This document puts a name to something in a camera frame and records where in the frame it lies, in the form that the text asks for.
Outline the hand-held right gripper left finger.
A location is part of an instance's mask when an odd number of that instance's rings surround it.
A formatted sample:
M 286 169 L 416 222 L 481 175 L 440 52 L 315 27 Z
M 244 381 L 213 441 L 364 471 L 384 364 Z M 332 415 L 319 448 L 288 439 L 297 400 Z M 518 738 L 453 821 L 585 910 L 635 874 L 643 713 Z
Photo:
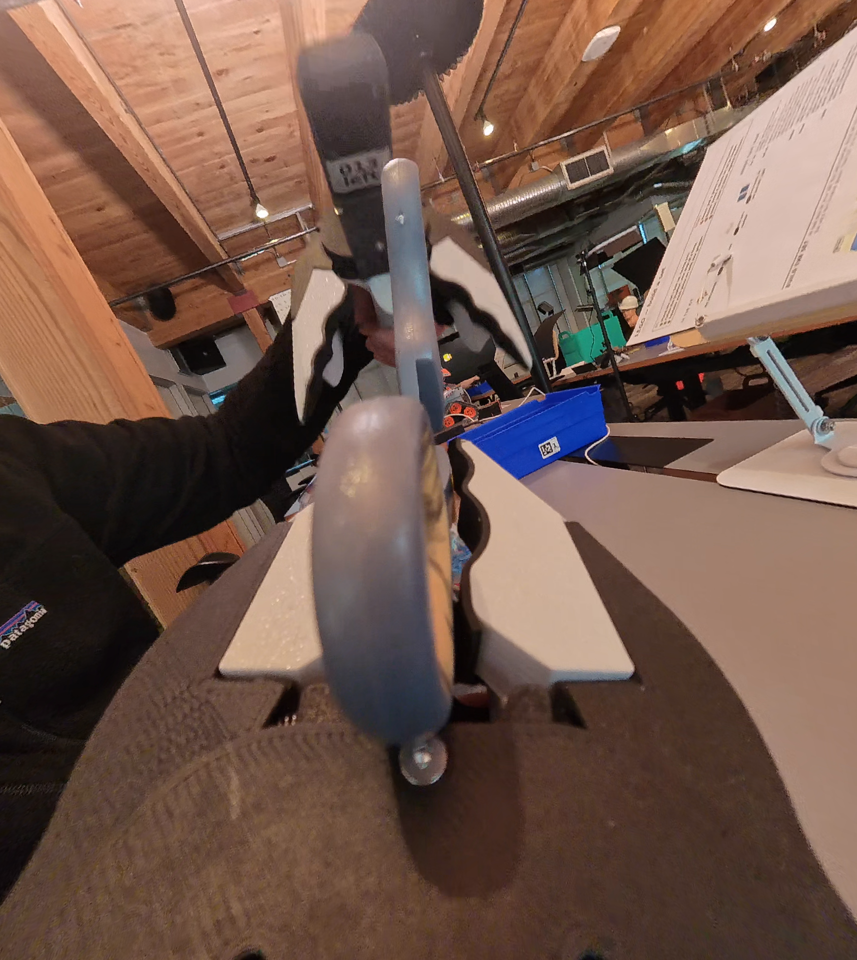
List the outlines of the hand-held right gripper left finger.
M 219 662 L 228 679 L 306 687 L 324 680 L 312 576 L 314 506 L 288 524 L 254 598 Z

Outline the blue labelled storage bin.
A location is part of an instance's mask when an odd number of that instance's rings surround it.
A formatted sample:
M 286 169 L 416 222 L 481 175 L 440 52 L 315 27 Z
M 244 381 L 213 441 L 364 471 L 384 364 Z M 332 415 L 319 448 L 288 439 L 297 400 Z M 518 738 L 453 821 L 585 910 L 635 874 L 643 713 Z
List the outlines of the blue labelled storage bin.
M 460 440 L 521 479 L 607 435 L 602 391 L 592 385 L 532 399 L 465 432 Z

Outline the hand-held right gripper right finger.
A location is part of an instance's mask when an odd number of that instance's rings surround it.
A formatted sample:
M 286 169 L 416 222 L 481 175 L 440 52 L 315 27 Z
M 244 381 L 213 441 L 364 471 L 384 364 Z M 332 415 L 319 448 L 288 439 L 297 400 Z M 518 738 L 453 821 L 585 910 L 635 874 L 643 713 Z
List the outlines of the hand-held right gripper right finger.
M 451 442 L 451 465 L 475 673 L 497 695 L 628 680 L 634 663 L 564 517 L 467 440 Z

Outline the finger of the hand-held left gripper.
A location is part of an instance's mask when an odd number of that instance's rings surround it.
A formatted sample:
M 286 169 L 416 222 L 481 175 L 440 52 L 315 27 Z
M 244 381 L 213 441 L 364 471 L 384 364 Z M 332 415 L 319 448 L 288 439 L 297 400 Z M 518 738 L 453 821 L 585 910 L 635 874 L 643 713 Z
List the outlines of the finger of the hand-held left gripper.
M 531 371 L 527 336 L 494 273 L 455 236 L 431 242 L 428 259 L 432 290 L 444 306 L 457 304 L 474 324 L 514 361 Z
M 345 278 L 331 266 L 300 263 L 290 303 L 292 382 L 295 411 L 305 425 L 315 414 L 325 387 L 337 387 L 356 360 L 350 351 L 365 347 L 355 319 L 356 288 L 374 294 L 373 278 Z

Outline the toy robot orange wheels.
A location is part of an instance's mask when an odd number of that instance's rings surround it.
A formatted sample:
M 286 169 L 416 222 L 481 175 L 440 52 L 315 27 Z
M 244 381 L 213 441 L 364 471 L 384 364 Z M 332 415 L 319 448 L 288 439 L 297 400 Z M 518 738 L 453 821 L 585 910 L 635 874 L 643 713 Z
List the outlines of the toy robot orange wheels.
M 446 385 L 443 398 L 443 430 L 469 428 L 503 413 L 501 400 L 486 381 Z

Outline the white ceiling vent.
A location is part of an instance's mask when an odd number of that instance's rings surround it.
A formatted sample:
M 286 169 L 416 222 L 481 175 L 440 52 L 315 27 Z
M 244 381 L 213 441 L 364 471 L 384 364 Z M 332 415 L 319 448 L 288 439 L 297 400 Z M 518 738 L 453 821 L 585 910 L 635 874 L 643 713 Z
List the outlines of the white ceiling vent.
M 565 158 L 559 169 L 568 191 L 583 189 L 614 174 L 612 154 L 604 144 Z

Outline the printed instruction sheet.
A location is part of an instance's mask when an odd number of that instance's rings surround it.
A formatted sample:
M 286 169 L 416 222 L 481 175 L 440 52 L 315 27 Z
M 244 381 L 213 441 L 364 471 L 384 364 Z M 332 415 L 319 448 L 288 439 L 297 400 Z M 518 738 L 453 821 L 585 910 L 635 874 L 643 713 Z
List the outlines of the printed instruction sheet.
M 857 317 L 857 27 L 707 150 L 630 344 Z

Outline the person's left forearm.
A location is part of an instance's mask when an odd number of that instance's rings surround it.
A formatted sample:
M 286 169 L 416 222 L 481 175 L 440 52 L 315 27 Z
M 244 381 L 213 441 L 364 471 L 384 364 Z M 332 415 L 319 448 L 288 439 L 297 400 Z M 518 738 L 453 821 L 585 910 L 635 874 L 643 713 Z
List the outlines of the person's left forearm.
M 215 414 L 65 420 L 0 415 L 0 559 L 73 522 L 116 567 L 208 531 L 294 466 L 302 423 L 290 318 Z

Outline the silver air duct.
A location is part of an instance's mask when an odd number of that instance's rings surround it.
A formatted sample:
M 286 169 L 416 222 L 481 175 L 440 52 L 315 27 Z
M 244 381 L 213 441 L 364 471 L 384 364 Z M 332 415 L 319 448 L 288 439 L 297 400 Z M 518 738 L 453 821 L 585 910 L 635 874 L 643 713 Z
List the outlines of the silver air duct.
M 547 176 L 487 200 L 489 219 L 495 228 L 505 227 L 579 200 L 601 187 L 614 186 L 657 164 L 686 157 L 746 115 L 747 108 L 718 109 L 623 147 L 611 150 L 602 146 L 568 158 Z

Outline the person's left hand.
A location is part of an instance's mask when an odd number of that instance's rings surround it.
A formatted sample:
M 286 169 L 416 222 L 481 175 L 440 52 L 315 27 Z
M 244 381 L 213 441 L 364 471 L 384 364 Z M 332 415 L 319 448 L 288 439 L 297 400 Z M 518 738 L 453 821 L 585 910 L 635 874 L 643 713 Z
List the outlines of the person's left hand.
M 396 368 L 395 335 L 391 327 L 381 326 L 377 321 L 359 321 L 359 331 L 365 341 L 366 349 L 378 363 Z

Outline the yellow-handled scissors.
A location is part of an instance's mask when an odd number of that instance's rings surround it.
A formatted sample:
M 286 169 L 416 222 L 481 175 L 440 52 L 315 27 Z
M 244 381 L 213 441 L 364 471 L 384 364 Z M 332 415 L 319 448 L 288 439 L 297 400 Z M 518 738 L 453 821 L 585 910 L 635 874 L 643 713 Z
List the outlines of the yellow-handled scissors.
M 326 681 L 413 786 L 447 766 L 455 676 L 448 456 L 428 244 L 414 162 L 381 175 L 400 395 L 340 414 L 320 462 L 311 573 Z

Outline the green storage bin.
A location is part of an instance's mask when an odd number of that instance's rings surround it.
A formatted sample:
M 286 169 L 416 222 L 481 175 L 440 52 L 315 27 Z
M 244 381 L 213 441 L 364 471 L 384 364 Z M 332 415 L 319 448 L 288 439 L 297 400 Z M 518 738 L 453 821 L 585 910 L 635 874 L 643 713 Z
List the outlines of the green storage bin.
M 602 318 L 603 322 L 595 318 L 588 326 L 575 333 L 558 331 L 559 349 L 566 367 L 575 367 L 580 363 L 591 364 L 602 357 L 605 352 L 603 330 L 606 331 L 608 341 L 616 354 L 625 349 L 627 337 L 620 315 L 615 311 L 608 311 Z

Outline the person's black clothing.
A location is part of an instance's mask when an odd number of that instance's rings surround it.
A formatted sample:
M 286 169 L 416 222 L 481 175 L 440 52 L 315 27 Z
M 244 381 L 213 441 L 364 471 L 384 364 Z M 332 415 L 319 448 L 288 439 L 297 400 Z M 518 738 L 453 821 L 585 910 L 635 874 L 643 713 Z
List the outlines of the person's black clothing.
M 47 503 L 0 510 L 0 902 L 85 744 L 157 632 L 118 569 L 139 528 Z

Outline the black vertical pole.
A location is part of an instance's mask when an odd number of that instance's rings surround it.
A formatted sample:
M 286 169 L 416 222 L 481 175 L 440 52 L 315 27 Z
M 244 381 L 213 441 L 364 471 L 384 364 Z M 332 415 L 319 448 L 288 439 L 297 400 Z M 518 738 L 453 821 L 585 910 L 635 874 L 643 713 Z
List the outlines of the black vertical pole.
M 354 26 L 371 34 L 385 55 L 393 104 L 405 104 L 424 93 L 493 280 L 512 316 L 509 332 L 518 333 L 525 345 L 518 360 L 528 367 L 535 385 L 549 393 L 544 363 L 459 135 L 505 5 L 371 1 Z

